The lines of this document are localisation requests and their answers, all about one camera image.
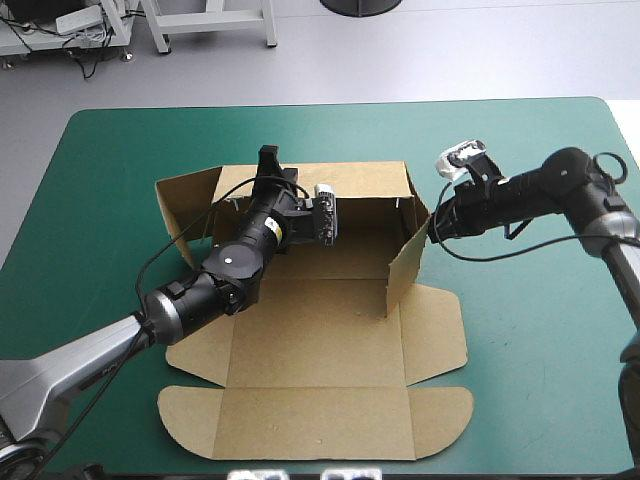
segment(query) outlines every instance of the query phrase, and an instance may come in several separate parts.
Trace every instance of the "white table leg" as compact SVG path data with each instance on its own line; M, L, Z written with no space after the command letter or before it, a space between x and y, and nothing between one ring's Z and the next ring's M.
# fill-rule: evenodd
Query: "white table leg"
M151 29L153 40L156 42L156 48L158 49L158 52L169 53L171 48L169 47L168 42L162 34L160 25L158 25L157 17L158 15L162 14L160 13L160 7L158 7L157 0L140 1L142 2L142 9L144 10L144 14L147 16L147 23L149 24L149 28Z
M278 39L276 37L276 22L273 16L271 0L260 0L260 3L262 4L264 28L267 33L267 46L275 47L278 45Z

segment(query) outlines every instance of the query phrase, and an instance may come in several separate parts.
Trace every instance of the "cardboard box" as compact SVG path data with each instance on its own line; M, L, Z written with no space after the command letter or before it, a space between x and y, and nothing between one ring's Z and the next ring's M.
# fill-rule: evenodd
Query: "cardboard box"
M397 459L433 455L465 429L465 388L407 388L463 366L457 298L415 284L428 211L403 162L288 165L299 183L334 187L336 246L276 255L260 302L167 350L176 368L220 388L172 386L162 421L187 450L211 459ZM232 166L161 180L171 235L256 167ZM251 187L216 213L215 242L231 238ZM194 265L188 240L177 243Z

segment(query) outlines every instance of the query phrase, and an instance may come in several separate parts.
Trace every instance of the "black base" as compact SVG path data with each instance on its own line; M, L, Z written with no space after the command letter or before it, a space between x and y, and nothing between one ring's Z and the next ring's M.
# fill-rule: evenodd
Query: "black base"
M371 17L380 15L400 5L402 0L320 0L334 13L347 17Z

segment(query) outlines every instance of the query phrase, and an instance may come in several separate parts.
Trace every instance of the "desk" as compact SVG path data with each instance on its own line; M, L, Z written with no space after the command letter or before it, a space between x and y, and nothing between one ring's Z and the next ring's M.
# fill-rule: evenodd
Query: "desk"
M595 98L80 112L0 272L2 357L39 354L137 308L138 268L167 239L156 179L257 162L260 146L272 143L284 162L405 160L433 206L443 186L435 158L469 138L482 139L506 175L537 168L564 146L618 152L630 167L620 192L640 212L638 169ZM494 231L451 246L484 256L568 233L564 218L553 216L514 242ZM184 270L171 250L149 272L147 287ZM475 412L443 453L382 462L384 471L600 473L630 466L616 384L617 358L634 328L604 263L577 242L486 265L428 246L419 281L459 295L470 355L465 368L427 384L470 388ZM171 384L206 382L170 368L162 347L134 359L53 468L98 461L111 472L268 465L305 473L330 465L212 462L184 451L156 407L158 392Z

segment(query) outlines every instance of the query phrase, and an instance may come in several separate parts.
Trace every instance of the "cable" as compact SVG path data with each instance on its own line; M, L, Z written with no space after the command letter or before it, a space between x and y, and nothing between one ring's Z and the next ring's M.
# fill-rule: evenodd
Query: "cable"
M218 205L220 205L221 202L226 200L233 192L235 192L239 188L241 188L241 187L243 187L243 186L245 186L245 185L247 185L249 183L255 182L258 179L261 179L261 180L272 180L274 182L290 185L293 188L295 188L296 190L300 190L304 194L305 198L309 198L309 193L304 188L302 188L300 185L298 185L297 183L295 183L295 182L293 182L291 180L287 180L287 179L284 179L284 178L281 178L281 177L263 175L263 176L260 176L260 177L256 176L256 177L253 177L253 178L248 178L248 179L238 183L235 187L233 187L231 190L229 190L227 193L225 193L222 197L220 197L220 199L218 199L216 202L212 203L209 208L207 208L203 213L198 215L198 217L196 217L196 219L194 221L192 221L189 225L187 225L187 227L184 228L176 237L172 238L171 241L167 242L167 244L165 246L163 246L160 250L158 250L158 252L156 252L154 255L152 255L142 265L142 267L140 269L140 272L138 273L138 277L136 278L135 290L136 290L136 295L138 296L138 300L140 301L140 306L142 308L142 312L143 312L143 315L145 316L145 318L146 318L147 309L146 309L146 303L144 301L144 297L143 297L143 293L142 293L142 281L144 279L144 274L145 274L146 270L149 268L149 266L155 260L157 260L158 257L160 257L160 255L162 255L165 251L167 251L167 249L169 247L171 247L180 238L182 238L196 223L201 221L205 217L205 215L209 215L211 212L213 212L218 207ZM145 333L145 328L143 326L143 328L140 328L138 333L136 333L136 335L133 338L133 340L131 340L131 343L127 347L127 350L118 359L115 368L109 374L109 376L104 381L104 383L100 386L100 388L95 393L93 398L85 406L85 408L82 410L82 412L80 412L80 414L76 417L74 422L67 429L67 431L64 433L64 435L60 438L60 440L56 443L56 445L49 451L49 453L47 453L47 455L45 455L45 457L43 458L42 462L36 467L36 469L31 473L31 475L29 475L28 480L35 480L37 478L37 476L42 472L42 470L51 461L51 459L64 446L64 444L67 442L67 440L69 440L69 437L71 437L71 435L73 435L73 433L78 429L78 427L80 426L82 421L86 418L86 416L89 414L91 409L93 409L93 407L96 405L96 403L98 403L98 400L100 400L100 398L102 397L104 392L107 390L109 385L111 385L113 380L116 378L116 375L118 375L118 372L120 372L120 370L122 369L122 366L125 364L125 362L127 361L129 356L133 352L133 349L138 344L138 342L140 341L140 339L142 338L144 333Z
M146 262L144 262L144 264L140 268L140 271L138 272L138 277L136 278L135 290L136 290L136 295L138 296L138 301L140 302L140 308L142 309L142 314L144 315L145 318L147 316L147 305L146 305L145 298L144 298L143 292L142 292L142 282L144 280L144 275L145 275L147 269L151 266L151 264L153 262L155 262L160 257L160 255L162 255L164 252L166 252L178 240L180 240L182 237L184 237L184 235L189 230L191 230L191 228L194 225L196 225L198 222L202 221L202 219L205 218L206 216L208 216L211 213L213 213L218 208L218 205L220 205L220 203L222 203L224 200L226 200L233 192L235 192L236 190L238 190L241 187L244 187L245 185L248 185L249 183L255 182L258 179L260 179L260 180L272 180L272 181L275 181L275 182L278 182L278 183L284 183L286 185L290 185L293 188L295 188L296 190L300 190L304 194L305 198L310 198L309 197L309 193L304 188L302 188L300 185L298 185L295 182L292 182L291 180L287 180L287 179L284 179L284 178L281 178L281 177L275 177L275 176L271 176L271 175L263 175L263 176L259 176L259 177L256 176L256 177L252 177L252 178L247 178L246 180L243 180L242 182L238 183L235 187L233 187L231 190L229 190L224 195L222 195L222 197L220 197L217 201L213 202L211 204L211 206L209 206L209 208L207 208L204 212L202 212L200 215L198 215L195 218L195 220L193 220L189 225L187 225L184 229L182 229L180 231L180 233L178 233L178 235L176 235L174 238L172 238L160 250L158 250L154 255L149 257Z
M0 17L0 21L2 21L7 27L9 27L11 29L11 31L13 32L13 34L18 37L18 40L20 40L20 43L22 43L22 45L24 45L24 47L29 51L29 53L33 53L34 50L33 48L31 48L29 46L29 44L27 42L25 42L25 40L22 38L22 35L20 35L17 30L15 29L15 27L12 25L12 22L4 17Z
M506 260L508 258L513 258L513 257L517 257L520 255L524 255L525 253L529 253L529 252L533 252L535 250L539 250L541 248L544 247L548 247L550 245L554 245L556 243L561 243L561 242L566 242L568 240L584 240L584 239L602 239L602 240L611 240L614 242L618 242L618 243L623 243L625 245L631 245L633 247L640 247L640 241L636 240L635 238L625 238L625 237L619 237L617 235L591 235L591 234L582 234L582 235L567 235L564 237L558 237L558 238L554 238L552 240L547 240L546 242L542 242L542 243L538 243L536 245L532 245L530 247L527 248L523 248L522 250L516 250L515 252L510 252L510 253L505 253L502 255L496 255L493 257L467 257L465 255L460 255L459 253L454 252L453 250L451 250L449 247L447 247L444 244L444 241L440 238L440 234L438 232L438 214L439 214L439 209L440 206L442 205L442 199L444 198L444 194L447 192L447 190L449 189L449 187L451 187L452 183L448 182L445 187L442 189L442 192L440 192L440 196L438 197L438 204L436 205L436 209L434 211L434 226L433 226L433 232L436 236L436 240L438 241L438 244L440 245L440 247L442 247L442 249L447 252L449 255L451 255L454 258L457 258L458 260L463 260L465 262L476 262L476 263L488 263L488 262L495 262L498 260Z
M71 59L80 67L80 71L82 71L82 78L84 80L89 80L91 77L93 77L96 73L96 70L98 68L98 63L100 63L101 61L103 61L104 57L104 51L109 48L109 45L111 44L111 40L113 38L113 28L109 28L106 37L104 38L104 40L102 41L102 44L100 45L100 49L98 50L98 53L96 55L96 59L93 62L93 68L91 69L91 72L87 74L87 71L85 69L85 65L82 63L82 61L79 58L76 57L71 57ZM71 40L75 39L71 38L69 40L67 40L64 44L63 47L66 46L67 43L69 43Z
M64 446L67 440L69 440L69 437L71 437L71 435L75 433L75 431L78 429L82 421L86 418L86 416L93 409L96 403L98 403L98 400L100 400L100 398L102 397L104 392L107 390L109 385L111 385L111 382L113 382L113 380L116 378L116 375L118 375L118 373L122 369L122 366L125 364L125 362L133 352L133 349L138 344L138 342L140 341L144 333L145 333L144 329L140 328L138 333L136 333L135 337L133 337L133 340L131 340L131 343L127 347L127 350L122 354L122 357L118 359L118 362L116 363L116 366L113 369L113 371L109 374L109 376L104 381L104 383L100 385L100 388L95 393L91 401L89 401L89 403L82 409L82 412L80 412L80 414L76 417L76 419L73 421L71 426L67 429L64 435L62 435L60 440L58 440L58 442L49 451L49 453L45 455L45 457L42 459L42 462L35 468L35 470L31 473L31 475L29 475L27 480L35 480L38 477L38 475L40 475L42 470L47 466L47 464L53 459L53 457L60 451L60 449Z

